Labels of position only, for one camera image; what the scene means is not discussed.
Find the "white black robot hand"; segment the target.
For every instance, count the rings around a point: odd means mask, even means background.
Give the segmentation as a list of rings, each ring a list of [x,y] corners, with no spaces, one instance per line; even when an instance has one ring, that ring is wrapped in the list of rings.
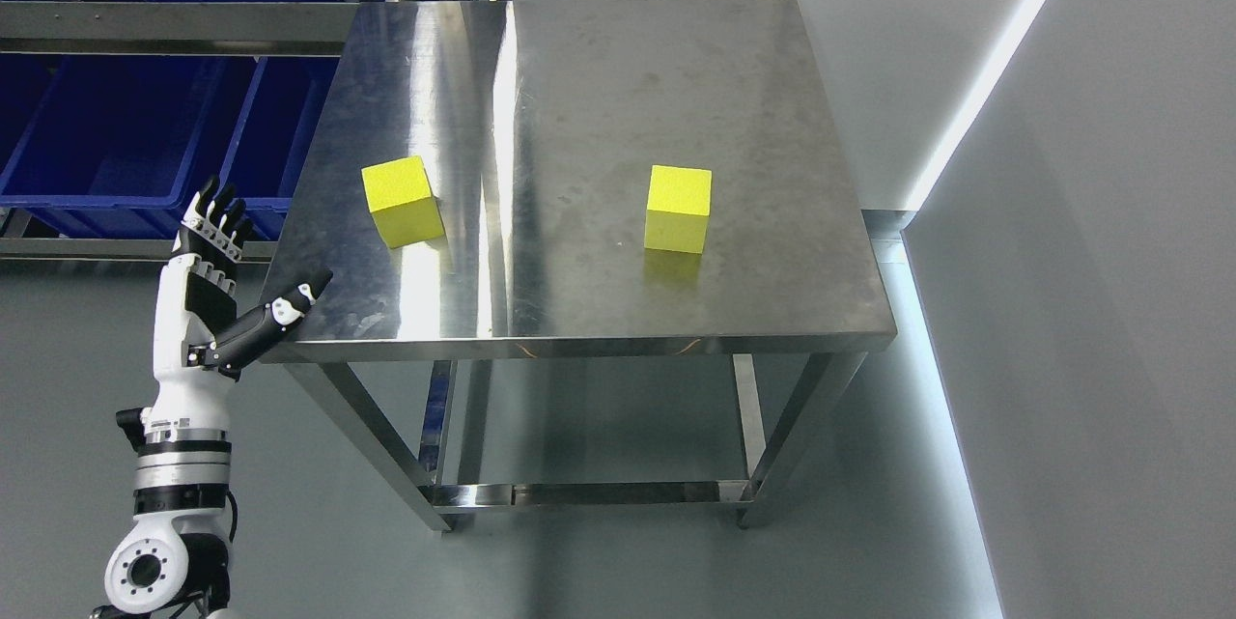
[[[236,271],[252,227],[242,198],[216,175],[180,217],[159,268],[152,334],[158,390],[140,415],[146,441],[179,430],[229,431],[227,395],[243,368],[290,339],[332,280],[334,272],[319,267],[274,299],[239,313]]]

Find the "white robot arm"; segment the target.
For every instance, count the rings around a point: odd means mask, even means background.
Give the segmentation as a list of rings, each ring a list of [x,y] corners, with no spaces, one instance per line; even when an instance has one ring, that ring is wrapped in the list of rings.
[[[105,605],[91,618],[239,618],[234,608],[234,444],[184,420],[147,430],[148,408],[116,411],[135,452],[133,526],[104,570]]]

